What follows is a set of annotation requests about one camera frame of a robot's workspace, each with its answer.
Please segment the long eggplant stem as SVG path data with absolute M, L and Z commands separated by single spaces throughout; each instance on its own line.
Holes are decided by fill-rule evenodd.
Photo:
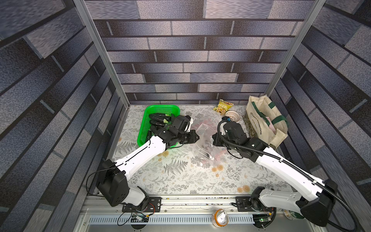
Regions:
M 159 121 L 155 121 L 155 120 L 150 120 L 149 123 L 150 123 L 151 125 L 153 125 L 153 126 L 160 126 L 160 127 L 164 127 L 164 126 L 166 126 L 166 123 L 159 122 Z

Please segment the clear pink-dotted zip-top bag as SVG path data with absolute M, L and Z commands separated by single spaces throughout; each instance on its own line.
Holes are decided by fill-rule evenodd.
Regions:
M 194 156 L 199 158 L 202 163 L 214 166 L 224 161 L 224 156 L 227 154 L 225 147 L 217 147 L 213 144 L 212 136 L 217 133 L 216 126 L 217 123 L 207 117 L 196 119 L 191 126 L 191 129 L 195 130 L 199 136 L 199 140 L 191 145 Z

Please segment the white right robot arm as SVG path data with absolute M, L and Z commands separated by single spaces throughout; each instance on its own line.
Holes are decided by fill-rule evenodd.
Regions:
M 334 182 L 308 174 L 259 138 L 247 137 L 237 122 L 220 121 L 214 141 L 217 147 L 234 150 L 242 158 L 267 168 L 295 189 L 295 192 L 281 192 L 257 187 L 250 195 L 252 209 L 281 208 L 297 212 L 317 226 L 325 227 L 328 224 L 335 205 L 335 199 L 331 196 L 336 189 Z

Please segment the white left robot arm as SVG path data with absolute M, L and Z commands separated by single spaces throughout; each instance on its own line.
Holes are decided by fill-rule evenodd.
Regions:
M 191 129 L 190 116 L 172 117 L 170 124 L 156 128 L 141 147 L 116 161 L 103 162 L 97 179 L 97 188 L 110 206 L 121 203 L 145 207 L 147 194 L 139 187 L 129 187 L 128 181 L 147 162 L 176 144 L 195 144 L 200 137 Z

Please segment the small patterned bowl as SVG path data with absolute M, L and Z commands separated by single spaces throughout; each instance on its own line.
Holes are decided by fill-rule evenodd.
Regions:
M 241 119 L 241 116 L 236 111 L 227 111 L 225 114 L 226 117 L 229 117 L 230 121 L 238 122 Z

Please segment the green plastic basket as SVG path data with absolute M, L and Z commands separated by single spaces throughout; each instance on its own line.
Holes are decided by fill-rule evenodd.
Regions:
M 180 108 L 176 105 L 152 105 L 145 109 L 141 127 L 139 130 L 137 144 L 142 146 L 146 143 L 147 133 L 150 130 L 150 118 L 149 115 L 152 113 L 163 113 L 167 115 L 174 114 L 175 116 L 180 115 Z

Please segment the yellow snack packet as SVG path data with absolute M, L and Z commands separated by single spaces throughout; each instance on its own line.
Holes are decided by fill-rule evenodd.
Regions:
M 233 106 L 233 103 L 220 99 L 218 105 L 213 110 L 218 112 L 220 115 L 225 115 Z

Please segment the floral patterned table mat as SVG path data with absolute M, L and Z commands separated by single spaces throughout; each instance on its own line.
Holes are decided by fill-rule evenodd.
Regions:
M 136 150 L 137 137 L 147 105 L 132 105 L 120 134 L 112 160 Z M 190 115 L 197 129 L 200 123 L 216 127 L 222 116 L 212 105 L 180 105 L 181 115 Z M 235 195 L 249 194 L 264 186 L 292 192 L 291 186 L 268 169 L 248 159 L 236 159 L 222 150 L 217 161 L 204 161 L 195 145 L 169 149 L 151 159 L 128 181 L 153 195 Z

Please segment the tape roll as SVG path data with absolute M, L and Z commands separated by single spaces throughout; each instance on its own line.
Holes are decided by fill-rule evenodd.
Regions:
M 215 227 L 225 227 L 229 223 L 229 216 L 224 209 L 218 209 L 212 214 L 212 223 Z

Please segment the green drink can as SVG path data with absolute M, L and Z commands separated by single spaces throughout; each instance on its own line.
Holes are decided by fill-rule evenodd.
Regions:
M 302 216 L 300 213 L 291 211 L 291 210 L 284 210 L 284 215 L 289 220 L 299 220 L 304 219 L 304 216 Z

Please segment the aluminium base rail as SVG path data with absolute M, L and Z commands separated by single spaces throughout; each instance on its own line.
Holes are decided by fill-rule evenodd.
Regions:
M 127 221 L 131 213 L 122 206 L 111 207 L 104 199 L 88 197 L 73 229 L 75 232 L 257 232 L 254 212 L 239 212 L 232 206 L 236 195 L 162 195 L 160 211 L 148 223 Z M 212 214 L 226 210 L 225 227 L 212 224 Z

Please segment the aluminium frame post right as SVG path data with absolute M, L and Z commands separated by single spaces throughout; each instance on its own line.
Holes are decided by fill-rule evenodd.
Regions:
M 315 19 L 317 18 L 320 10 L 323 8 L 324 4 L 326 3 L 326 0 L 316 0 L 314 1 L 313 6 L 311 7 L 307 17 L 303 21 L 303 24 L 295 36 L 293 42 L 290 45 L 290 48 L 288 49 L 287 53 L 285 54 L 281 64 L 278 66 L 271 82 L 269 83 L 267 89 L 265 90 L 265 95 L 268 97 L 271 96 L 273 90 L 275 89 L 279 79 L 284 74 L 288 64 L 292 60 L 294 54 L 298 50 L 300 44 L 302 43 L 303 39 L 305 38 L 306 34 L 308 33 L 309 29 L 311 28 L 312 24 L 314 23 Z

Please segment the aluminium frame post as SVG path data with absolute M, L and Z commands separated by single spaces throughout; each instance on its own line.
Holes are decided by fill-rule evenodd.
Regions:
M 108 71 L 108 74 L 111 78 L 111 80 L 113 81 L 117 91 L 118 91 L 118 94 L 119 96 L 121 97 L 122 101 L 123 101 L 123 104 L 125 106 L 126 109 L 129 109 L 130 107 L 130 103 L 129 103 L 129 100 L 121 86 L 121 83 L 120 83 L 120 80 L 117 76 L 117 73 L 114 69 L 114 66 L 108 56 L 108 53 L 107 53 L 107 50 L 103 44 L 103 41 L 99 35 L 99 32 L 95 26 L 95 23 L 88 11 L 88 8 L 85 4 L 85 1 L 82 1 L 82 0 L 73 0 L 75 6 L 76 6 L 76 9 L 79 13 L 79 15 L 81 16 L 82 18 L 82 21 L 84 22 L 88 32 L 89 32 L 89 35 L 90 37 L 92 38 L 93 40 L 93 43 L 95 44 L 95 47 L 103 61 L 103 64 L 105 65 L 107 71 Z
M 311 28 L 312 24 L 314 23 L 315 19 L 317 18 L 320 10 L 323 8 L 324 4 L 326 3 L 326 0 L 316 0 L 314 1 L 313 6 L 311 7 L 307 17 L 303 21 L 303 24 L 295 36 L 293 42 L 290 45 L 290 48 L 288 49 L 287 53 L 285 54 L 281 64 L 278 66 L 271 82 L 269 83 L 267 89 L 265 90 L 265 95 L 268 97 L 271 96 L 273 90 L 275 89 L 279 79 L 284 74 L 288 64 L 292 60 L 294 54 L 298 50 L 300 44 L 302 43 L 303 39 L 305 38 L 306 34 L 308 33 L 309 29 Z

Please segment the aluminium frame post left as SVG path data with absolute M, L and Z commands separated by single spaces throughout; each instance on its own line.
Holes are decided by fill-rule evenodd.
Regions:
M 114 69 L 114 66 L 108 56 L 108 53 L 107 53 L 107 50 L 103 44 L 103 41 L 99 35 L 99 32 L 95 26 L 95 23 L 88 11 L 88 8 L 85 4 L 85 1 L 82 1 L 82 0 L 73 0 L 75 6 L 76 6 L 76 9 L 79 13 L 79 15 L 81 16 L 82 18 L 82 21 L 84 22 L 88 32 L 89 32 L 89 35 L 90 37 L 92 38 L 93 40 L 93 43 L 95 44 L 95 47 L 103 61 L 103 64 L 105 65 L 107 71 L 108 71 L 108 74 L 111 78 L 111 80 L 113 81 L 117 91 L 118 91 L 118 94 L 119 96 L 121 97 L 122 101 L 123 101 L 123 104 L 125 106 L 126 109 L 129 109 L 130 107 L 130 103 L 129 103 L 129 100 L 121 86 L 121 83 L 120 83 L 120 80 L 117 76 L 117 73 Z

